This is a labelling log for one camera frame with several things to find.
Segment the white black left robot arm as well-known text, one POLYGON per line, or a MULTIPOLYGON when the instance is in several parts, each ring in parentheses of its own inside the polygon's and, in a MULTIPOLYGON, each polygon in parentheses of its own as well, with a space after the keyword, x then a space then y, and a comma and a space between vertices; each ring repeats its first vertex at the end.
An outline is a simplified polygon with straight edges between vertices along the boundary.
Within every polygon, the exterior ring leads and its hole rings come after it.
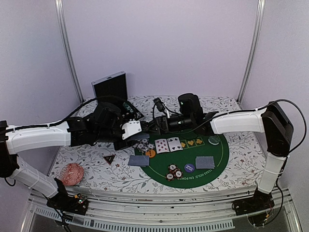
POLYGON ((139 133, 147 133, 146 121, 123 119, 121 110, 112 104, 118 100, 132 104, 117 96, 93 98, 76 108, 99 101, 94 112, 85 116, 74 116, 71 112, 64 119, 45 124, 13 126, 7 121, 0 122, 0 176, 22 182, 30 189, 42 193, 62 210, 72 205, 70 196, 60 180, 50 178, 27 164, 18 153, 22 151, 53 147, 94 145, 95 143, 113 143, 117 150, 132 146, 130 138, 139 133))

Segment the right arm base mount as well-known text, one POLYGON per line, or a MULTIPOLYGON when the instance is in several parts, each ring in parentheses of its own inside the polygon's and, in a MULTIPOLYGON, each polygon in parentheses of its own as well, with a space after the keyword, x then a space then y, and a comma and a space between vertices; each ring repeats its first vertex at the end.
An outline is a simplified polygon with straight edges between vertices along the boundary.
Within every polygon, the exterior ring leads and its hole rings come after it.
POLYGON ((274 205, 271 193, 265 194, 255 190, 252 197, 233 201, 232 209, 237 216, 254 213, 254 215, 248 216, 248 221, 253 226, 258 227, 267 222, 269 218, 267 210, 272 211, 274 205))

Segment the green dealer button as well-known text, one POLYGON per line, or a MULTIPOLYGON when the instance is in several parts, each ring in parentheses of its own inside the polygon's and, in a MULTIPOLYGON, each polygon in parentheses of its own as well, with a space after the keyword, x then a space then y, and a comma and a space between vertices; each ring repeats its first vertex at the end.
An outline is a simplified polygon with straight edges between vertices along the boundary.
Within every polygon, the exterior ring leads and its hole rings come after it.
POLYGON ((218 145, 220 143, 220 137, 218 135, 212 135, 208 138, 208 142, 211 145, 218 145))

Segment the orange big blind button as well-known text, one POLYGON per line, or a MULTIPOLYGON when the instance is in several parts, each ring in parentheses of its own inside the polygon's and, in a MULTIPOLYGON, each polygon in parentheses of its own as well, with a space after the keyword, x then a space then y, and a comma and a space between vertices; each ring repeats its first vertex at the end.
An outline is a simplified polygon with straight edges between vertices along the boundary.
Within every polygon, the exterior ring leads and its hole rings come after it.
POLYGON ((154 158, 156 156, 156 151, 153 149, 150 149, 147 152, 145 152, 145 155, 148 156, 149 158, 154 158))

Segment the dealt playing card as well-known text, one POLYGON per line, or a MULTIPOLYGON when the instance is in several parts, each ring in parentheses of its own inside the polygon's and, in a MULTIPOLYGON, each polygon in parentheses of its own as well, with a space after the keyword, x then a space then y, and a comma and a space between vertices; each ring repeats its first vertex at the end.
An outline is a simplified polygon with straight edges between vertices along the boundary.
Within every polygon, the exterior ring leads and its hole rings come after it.
POLYGON ((197 156, 195 160, 196 169, 214 169, 215 163, 213 156, 197 156))
POLYGON ((128 165, 129 166, 139 166, 139 167, 146 167, 150 164, 150 158, 148 156, 143 155, 133 155, 130 156, 128 165))

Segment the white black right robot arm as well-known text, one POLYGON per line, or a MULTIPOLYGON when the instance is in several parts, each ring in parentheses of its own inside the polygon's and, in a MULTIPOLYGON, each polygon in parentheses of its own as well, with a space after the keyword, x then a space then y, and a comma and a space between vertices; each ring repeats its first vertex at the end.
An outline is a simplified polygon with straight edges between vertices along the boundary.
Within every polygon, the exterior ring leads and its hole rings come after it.
POLYGON ((219 135, 230 132, 263 133, 267 143, 267 160, 257 194, 250 199, 254 211, 261 210, 268 203, 268 196, 281 176, 291 148, 294 127, 280 107, 281 100, 269 102, 256 109, 229 111, 226 113, 204 113, 197 95, 182 94, 178 97, 179 113, 172 113, 160 98, 153 100, 153 109, 164 113, 153 117, 152 122, 160 134, 195 132, 200 135, 219 135))

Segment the purple small blind button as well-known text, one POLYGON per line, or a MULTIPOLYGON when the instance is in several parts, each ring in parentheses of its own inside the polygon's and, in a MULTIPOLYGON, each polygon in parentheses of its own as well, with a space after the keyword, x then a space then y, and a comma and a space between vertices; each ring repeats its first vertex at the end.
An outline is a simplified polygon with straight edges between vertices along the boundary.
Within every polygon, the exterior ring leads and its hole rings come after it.
POLYGON ((188 163, 188 164, 185 164, 184 166, 184 170, 187 172, 187 173, 192 173, 195 171, 195 166, 191 163, 188 163))

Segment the four of clubs card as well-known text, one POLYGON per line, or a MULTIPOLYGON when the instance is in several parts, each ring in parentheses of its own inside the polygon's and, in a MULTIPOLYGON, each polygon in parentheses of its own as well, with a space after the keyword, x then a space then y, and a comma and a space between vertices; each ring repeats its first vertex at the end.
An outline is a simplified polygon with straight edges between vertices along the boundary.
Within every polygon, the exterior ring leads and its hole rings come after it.
POLYGON ((167 139, 170 152, 182 150, 182 144, 179 137, 171 137, 167 139))

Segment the red black 100 chip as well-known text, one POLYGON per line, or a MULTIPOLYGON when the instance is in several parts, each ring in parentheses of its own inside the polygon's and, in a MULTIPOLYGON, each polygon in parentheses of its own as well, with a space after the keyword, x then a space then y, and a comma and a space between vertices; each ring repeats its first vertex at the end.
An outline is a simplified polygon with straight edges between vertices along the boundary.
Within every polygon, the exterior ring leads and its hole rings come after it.
POLYGON ((174 172, 177 169, 178 169, 178 167, 175 164, 170 164, 168 166, 168 170, 169 170, 170 173, 174 172))

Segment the eight of diamonds card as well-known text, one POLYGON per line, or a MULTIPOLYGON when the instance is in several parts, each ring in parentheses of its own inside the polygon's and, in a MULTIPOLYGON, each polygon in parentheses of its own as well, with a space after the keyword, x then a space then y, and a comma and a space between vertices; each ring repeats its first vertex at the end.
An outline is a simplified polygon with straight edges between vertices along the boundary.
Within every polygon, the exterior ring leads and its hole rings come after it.
POLYGON ((167 139, 157 139, 154 143, 157 154, 170 152, 167 139))

